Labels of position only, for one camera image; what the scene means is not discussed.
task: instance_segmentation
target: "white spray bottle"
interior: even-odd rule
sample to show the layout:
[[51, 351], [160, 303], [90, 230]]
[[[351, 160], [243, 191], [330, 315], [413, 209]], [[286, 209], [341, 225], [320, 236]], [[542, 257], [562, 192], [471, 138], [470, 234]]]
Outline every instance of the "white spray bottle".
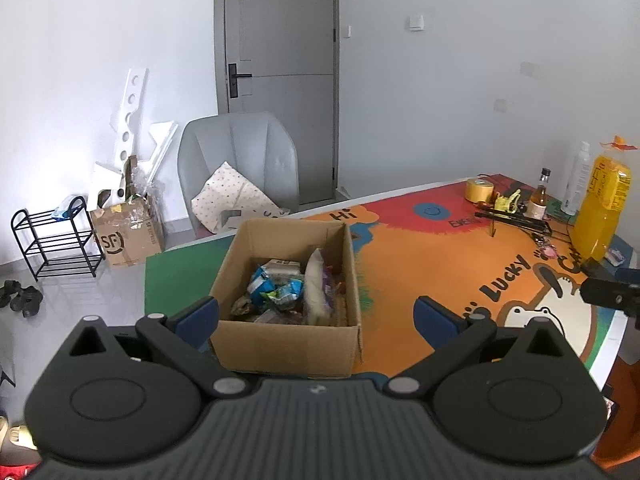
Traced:
[[591, 174], [591, 156], [589, 155], [589, 143], [581, 142], [580, 151], [574, 156], [574, 164], [566, 184], [564, 199], [560, 209], [567, 215], [575, 215], [587, 191], [589, 176]]

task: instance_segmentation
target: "blue circle with smiley face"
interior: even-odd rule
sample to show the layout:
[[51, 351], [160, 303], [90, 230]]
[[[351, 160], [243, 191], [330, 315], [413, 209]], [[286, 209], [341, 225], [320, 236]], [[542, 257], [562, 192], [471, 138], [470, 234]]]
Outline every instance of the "blue circle with smiley face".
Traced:
[[414, 206], [414, 213], [427, 220], [446, 220], [451, 213], [449, 210], [433, 202], [423, 202]]

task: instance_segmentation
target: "door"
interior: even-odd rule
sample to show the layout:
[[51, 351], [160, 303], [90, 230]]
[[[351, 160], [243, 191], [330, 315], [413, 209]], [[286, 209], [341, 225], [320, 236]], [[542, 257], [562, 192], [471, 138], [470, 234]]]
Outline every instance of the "door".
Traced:
[[225, 0], [225, 38], [229, 111], [273, 113], [296, 145], [300, 202], [332, 198], [334, 0]]

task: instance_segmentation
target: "door frame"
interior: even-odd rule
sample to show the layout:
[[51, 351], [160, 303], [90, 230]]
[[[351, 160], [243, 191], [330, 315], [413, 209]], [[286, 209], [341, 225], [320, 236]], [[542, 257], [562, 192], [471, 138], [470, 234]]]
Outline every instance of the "door frame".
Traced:
[[[340, 1], [334, 0], [334, 134], [332, 139], [333, 168], [332, 168], [332, 193], [335, 199], [338, 187], [338, 126], [339, 126], [339, 89], [340, 89]], [[213, 54], [214, 70], [216, 73], [216, 98], [218, 101], [218, 113], [229, 113], [228, 77], [226, 73], [226, 16], [225, 0], [213, 0]]]

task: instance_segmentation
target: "black door handle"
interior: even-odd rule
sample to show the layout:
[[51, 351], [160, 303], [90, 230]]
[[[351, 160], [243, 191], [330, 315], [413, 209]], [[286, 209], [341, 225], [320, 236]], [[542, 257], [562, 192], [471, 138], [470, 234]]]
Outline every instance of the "black door handle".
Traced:
[[229, 63], [229, 98], [238, 97], [238, 79], [253, 77], [253, 74], [239, 74], [238, 64]]

